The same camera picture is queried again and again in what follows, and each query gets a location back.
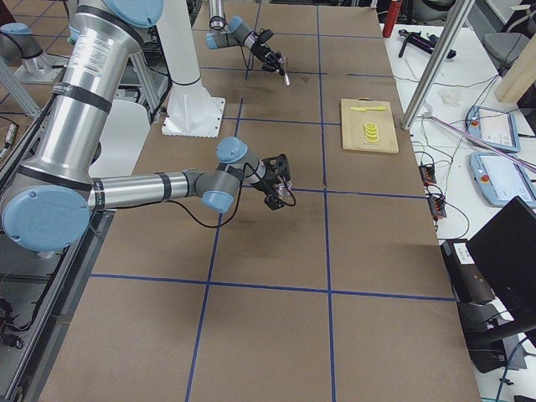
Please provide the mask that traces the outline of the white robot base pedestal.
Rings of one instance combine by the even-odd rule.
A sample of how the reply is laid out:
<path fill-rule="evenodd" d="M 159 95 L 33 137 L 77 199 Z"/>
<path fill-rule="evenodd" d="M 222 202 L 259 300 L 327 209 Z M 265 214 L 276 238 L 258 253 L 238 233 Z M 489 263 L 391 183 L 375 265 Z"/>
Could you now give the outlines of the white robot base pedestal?
<path fill-rule="evenodd" d="M 163 2 L 157 31 L 172 81 L 162 133 L 168 136 L 216 138 L 224 114 L 225 99 L 212 97 L 204 87 L 184 0 Z"/>

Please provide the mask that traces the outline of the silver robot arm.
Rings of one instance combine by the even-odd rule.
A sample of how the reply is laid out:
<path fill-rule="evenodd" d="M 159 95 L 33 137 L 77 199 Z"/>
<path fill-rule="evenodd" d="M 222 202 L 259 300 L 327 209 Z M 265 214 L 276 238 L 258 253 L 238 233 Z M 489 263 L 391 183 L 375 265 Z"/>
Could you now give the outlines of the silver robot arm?
<path fill-rule="evenodd" d="M 287 58 L 267 44 L 273 35 L 270 29 L 255 31 L 240 16 L 234 16 L 227 21 L 223 2 L 209 1 L 209 33 L 205 36 L 208 48 L 247 48 L 261 62 L 263 70 L 281 75 L 285 84 L 289 85 Z"/>
<path fill-rule="evenodd" d="M 211 173 L 92 178 L 114 94 L 126 62 L 142 52 L 143 31 L 157 29 L 171 81 L 164 134 L 216 137 L 225 101 L 202 83 L 184 1 L 83 1 L 75 17 L 80 34 L 64 78 L 53 88 L 44 135 L 1 197 L 1 224 L 11 241 L 35 252 L 60 250 L 86 232 L 95 211 L 187 197 L 233 216 L 244 184 L 261 191 L 270 209 L 295 204 L 286 156 L 261 159 L 237 137 L 220 141 Z"/>

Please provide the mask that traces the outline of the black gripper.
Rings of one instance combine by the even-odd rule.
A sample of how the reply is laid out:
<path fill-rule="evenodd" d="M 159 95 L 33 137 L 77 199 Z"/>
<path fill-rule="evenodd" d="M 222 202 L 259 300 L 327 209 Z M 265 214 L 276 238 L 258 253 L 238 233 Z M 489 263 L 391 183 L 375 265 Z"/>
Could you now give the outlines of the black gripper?
<path fill-rule="evenodd" d="M 258 181 L 253 183 L 253 187 L 264 193 L 265 205 L 271 210 L 277 210 L 287 206 L 288 203 L 278 196 L 276 186 L 279 188 L 291 188 L 291 175 L 289 171 L 281 170 L 278 172 L 278 183 L 275 180 L 265 180 L 265 167 L 263 174 L 260 174 L 260 171 L 261 168 L 259 167 L 255 172 Z"/>
<path fill-rule="evenodd" d="M 286 62 L 286 58 L 281 52 L 274 52 L 266 44 L 255 43 L 253 46 L 253 55 L 261 62 L 261 68 L 264 71 L 277 73 L 279 75 L 286 74 L 280 65 Z"/>

